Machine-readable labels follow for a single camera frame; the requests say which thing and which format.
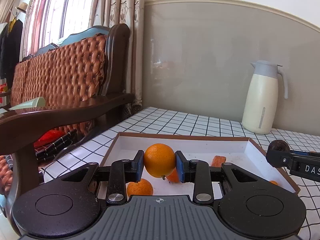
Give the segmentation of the dark purple mangosteen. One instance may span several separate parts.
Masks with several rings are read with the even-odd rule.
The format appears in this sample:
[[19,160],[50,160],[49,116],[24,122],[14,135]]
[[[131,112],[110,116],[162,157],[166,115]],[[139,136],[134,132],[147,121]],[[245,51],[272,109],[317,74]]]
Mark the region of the dark purple mangosteen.
[[268,146],[269,151],[290,152],[290,147],[287,142],[283,140],[274,140]]

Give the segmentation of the orange chunk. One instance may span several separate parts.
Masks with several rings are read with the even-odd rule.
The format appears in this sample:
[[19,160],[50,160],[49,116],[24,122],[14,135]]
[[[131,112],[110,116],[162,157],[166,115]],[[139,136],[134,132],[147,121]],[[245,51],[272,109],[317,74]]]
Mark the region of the orange chunk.
[[221,168],[222,164],[226,162],[226,157],[216,155],[211,163],[211,167]]

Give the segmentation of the smooth orange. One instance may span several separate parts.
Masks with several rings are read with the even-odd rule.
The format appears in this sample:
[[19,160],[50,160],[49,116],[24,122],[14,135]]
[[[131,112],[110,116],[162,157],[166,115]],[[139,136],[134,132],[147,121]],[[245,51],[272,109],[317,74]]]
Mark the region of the smooth orange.
[[153,187],[149,181],[146,179],[141,179],[139,182],[130,182],[127,186],[127,196],[131,197],[132,195],[137,196],[152,196]]

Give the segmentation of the yellow orange small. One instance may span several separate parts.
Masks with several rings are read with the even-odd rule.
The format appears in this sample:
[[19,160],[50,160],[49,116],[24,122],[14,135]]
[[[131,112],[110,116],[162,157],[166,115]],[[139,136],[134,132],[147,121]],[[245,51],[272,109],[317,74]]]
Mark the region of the yellow orange small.
[[144,152],[144,166],[155,178],[169,176],[176,167],[175,152],[166,144],[153,144]]

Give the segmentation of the dried persimmon half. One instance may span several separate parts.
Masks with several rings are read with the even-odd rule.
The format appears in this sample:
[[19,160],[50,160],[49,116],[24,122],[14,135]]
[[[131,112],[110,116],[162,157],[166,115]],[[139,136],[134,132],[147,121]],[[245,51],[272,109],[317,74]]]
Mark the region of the dried persimmon half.
[[88,186],[88,190],[93,193],[93,194],[97,194],[97,189],[99,187],[99,183],[95,180],[91,181],[89,186]]

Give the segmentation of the brown cardboard box tray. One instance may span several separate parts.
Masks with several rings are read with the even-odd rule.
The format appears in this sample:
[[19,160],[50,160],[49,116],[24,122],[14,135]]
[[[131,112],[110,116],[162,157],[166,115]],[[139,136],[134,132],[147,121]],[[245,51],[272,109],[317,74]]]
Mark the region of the brown cardboard box tray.
[[266,152],[251,138],[202,137],[190,135],[166,135],[119,132],[107,150],[101,166],[114,161],[133,159],[139,150],[145,151],[153,144],[166,144],[174,151],[181,151],[186,159],[199,159],[211,163],[216,155],[225,156],[229,163],[249,172],[276,181],[279,186],[294,194],[299,186],[281,168],[272,167],[266,160]]

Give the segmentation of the cream thermos jug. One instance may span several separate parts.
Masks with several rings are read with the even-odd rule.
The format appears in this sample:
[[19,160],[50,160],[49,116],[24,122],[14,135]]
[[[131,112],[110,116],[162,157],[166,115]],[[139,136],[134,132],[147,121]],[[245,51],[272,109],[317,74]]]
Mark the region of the cream thermos jug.
[[268,134],[271,131],[278,103],[278,76],[283,79],[284,99],[288,99],[287,77],[281,65],[265,60],[252,62],[254,73],[249,85],[242,125],[245,129],[257,133]]

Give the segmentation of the checkered white tablecloth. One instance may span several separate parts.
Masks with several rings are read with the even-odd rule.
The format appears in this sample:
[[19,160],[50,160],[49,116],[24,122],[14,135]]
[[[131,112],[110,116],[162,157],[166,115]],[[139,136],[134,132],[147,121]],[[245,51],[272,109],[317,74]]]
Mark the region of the checkered white tablecloth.
[[101,163],[119,132],[195,135],[210,139],[241,138],[243,143],[252,139],[263,150],[267,149],[271,141],[283,139],[292,150],[319,151],[319,137],[316,135],[276,128],[267,135],[259,135],[246,130],[238,121],[148,107],[70,151],[58,161],[41,168],[44,180],[49,182],[90,161]]

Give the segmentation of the red plastic bag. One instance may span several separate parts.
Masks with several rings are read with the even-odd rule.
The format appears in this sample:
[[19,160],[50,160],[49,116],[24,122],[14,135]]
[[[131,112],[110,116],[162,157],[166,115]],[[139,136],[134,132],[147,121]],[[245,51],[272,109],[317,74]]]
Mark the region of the red plastic bag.
[[46,132],[40,139],[34,142],[34,148],[40,148],[42,146],[46,146],[50,143],[55,142],[57,139],[63,137],[65,135],[64,131],[60,130],[49,130]]

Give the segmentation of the wooden sofa orange cushion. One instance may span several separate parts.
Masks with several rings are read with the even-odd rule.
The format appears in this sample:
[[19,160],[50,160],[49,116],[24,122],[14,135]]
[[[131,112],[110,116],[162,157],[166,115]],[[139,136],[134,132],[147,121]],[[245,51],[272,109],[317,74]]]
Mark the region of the wooden sofa orange cushion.
[[1,115],[1,208],[8,211],[23,193],[40,184],[35,142],[49,130],[86,141],[96,129],[116,122],[134,95],[125,90],[130,30],[125,24],[59,46],[20,62],[12,105],[44,98],[44,107],[13,109]]

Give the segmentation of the green cup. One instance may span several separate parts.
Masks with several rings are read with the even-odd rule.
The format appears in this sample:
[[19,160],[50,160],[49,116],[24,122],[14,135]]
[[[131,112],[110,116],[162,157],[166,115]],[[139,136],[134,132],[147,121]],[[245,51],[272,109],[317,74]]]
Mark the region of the green cup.
[[17,109],[26,109],[26,108],[36,108],[36,107],[45,107],[46,106],[46,100],[44,97],[38,97],[31,99],[29,101],[20,103],[16,106],[12,106],[9,108],[10,111],[17,110]]

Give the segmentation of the beige curtain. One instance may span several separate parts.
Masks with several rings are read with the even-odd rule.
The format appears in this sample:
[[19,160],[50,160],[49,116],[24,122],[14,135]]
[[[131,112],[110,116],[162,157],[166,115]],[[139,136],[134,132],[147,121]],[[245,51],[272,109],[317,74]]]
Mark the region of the beige curtain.
[[40,52],[46,0],[30,0],[20,62],[14,72],[14,104],[44,97],[48,106],[77,105],[120,94],[126,116],[142,107],[144,0],[92,0],[88,28]]

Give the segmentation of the black coat on rack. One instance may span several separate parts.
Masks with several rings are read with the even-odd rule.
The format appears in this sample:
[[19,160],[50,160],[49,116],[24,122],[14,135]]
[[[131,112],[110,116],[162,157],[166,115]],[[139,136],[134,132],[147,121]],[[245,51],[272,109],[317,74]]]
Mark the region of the black coat on rack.
[[1,32],[1,79],[6,79],[9,89],[12,88],[15,66],[20,61],[20,47],[23,23],[17,20],[11,32],[7,25]]

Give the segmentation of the straw hat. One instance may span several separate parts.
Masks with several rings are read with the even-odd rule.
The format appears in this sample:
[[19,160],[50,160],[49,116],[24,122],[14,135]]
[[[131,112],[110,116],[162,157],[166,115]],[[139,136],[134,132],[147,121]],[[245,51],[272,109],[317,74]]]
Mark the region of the straw hat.
[[28,4],[25,2],[21,2],[17,7],[15,7],[18,12],[22,12],[24,14],[27,12],[27,8]]

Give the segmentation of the window with red frame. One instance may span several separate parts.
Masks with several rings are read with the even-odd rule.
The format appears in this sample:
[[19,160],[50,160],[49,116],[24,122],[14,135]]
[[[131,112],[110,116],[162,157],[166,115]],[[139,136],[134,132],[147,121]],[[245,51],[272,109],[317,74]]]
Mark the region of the window with red frame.
[[46,0],[41,25],[41,45],[88,28],[92,0]]

